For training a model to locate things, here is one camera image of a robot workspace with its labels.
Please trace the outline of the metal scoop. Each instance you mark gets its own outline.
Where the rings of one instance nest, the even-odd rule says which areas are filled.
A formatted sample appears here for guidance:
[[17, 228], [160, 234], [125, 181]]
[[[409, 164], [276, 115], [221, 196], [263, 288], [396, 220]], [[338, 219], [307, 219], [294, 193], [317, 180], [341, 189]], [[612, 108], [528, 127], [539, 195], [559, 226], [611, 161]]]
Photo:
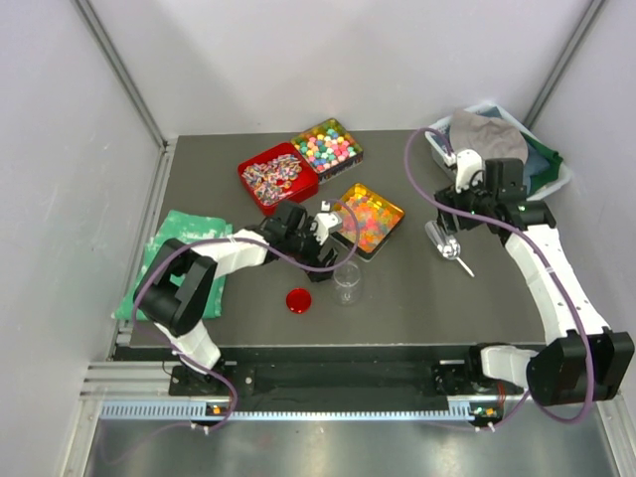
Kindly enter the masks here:
[[461, 258], [461, 245], [455, 236], [447, 234], [436, 221], [427, 222], [424, 229], [443, 258], [456, 261], [471, 278], [475, 277], [473, 270]]

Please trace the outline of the golden tin with star candies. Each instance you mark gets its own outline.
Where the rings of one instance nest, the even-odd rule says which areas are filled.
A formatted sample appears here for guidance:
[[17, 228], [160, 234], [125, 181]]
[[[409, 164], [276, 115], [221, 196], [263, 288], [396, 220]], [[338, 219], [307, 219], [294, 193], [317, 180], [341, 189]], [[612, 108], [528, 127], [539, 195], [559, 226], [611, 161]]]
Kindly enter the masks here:
[[362, 183], [356, 183], [341, 201], [354, 213], [360, 229], [356, 254], [371, 260], [399, 227], [405, 211]]

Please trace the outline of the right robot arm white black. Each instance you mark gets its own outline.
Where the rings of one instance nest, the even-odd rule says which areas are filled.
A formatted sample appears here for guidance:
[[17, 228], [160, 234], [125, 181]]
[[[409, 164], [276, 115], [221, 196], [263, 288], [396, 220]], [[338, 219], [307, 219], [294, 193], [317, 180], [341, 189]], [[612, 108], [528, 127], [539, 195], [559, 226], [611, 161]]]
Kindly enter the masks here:
[[612, 331], [586, 296], [550, 208], [527, 196], [523, 161], [484, 160], [470, 149], [444, 161], [455, 182], [434, 195], [438, 225], [454, 235], [487, 224], [519, 267], [546, 340], [536, 353], [506, 344], [474, 347], [463, 370], [466, 386], [484, 394], [500, 380], [509, 382], [542, 406], [615, 398], [635, 344], [628, 333]]

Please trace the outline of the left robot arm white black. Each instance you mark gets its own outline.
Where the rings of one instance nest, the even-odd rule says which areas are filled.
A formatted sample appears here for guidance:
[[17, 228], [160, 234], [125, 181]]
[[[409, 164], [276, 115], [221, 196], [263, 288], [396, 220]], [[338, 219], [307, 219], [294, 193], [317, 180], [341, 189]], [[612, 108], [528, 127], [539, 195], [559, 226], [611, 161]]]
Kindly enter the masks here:
[[324, 245], [342, 224], [342, 216], [327, 202], [311, 216], [302, 205], [284, 201], [260, 224], [226, 237], [189, 244], [169, 238], [133, 293], [131, 315], [142, 313], [151, 321], [192, 370], [193, 385], [214, 394], [226, 379], [218, 364], [221, 351], [203, 323], [214, 282], [279, 258], [298, 265], [313, 282], [327, 280], [336, 269], [337, 253]]

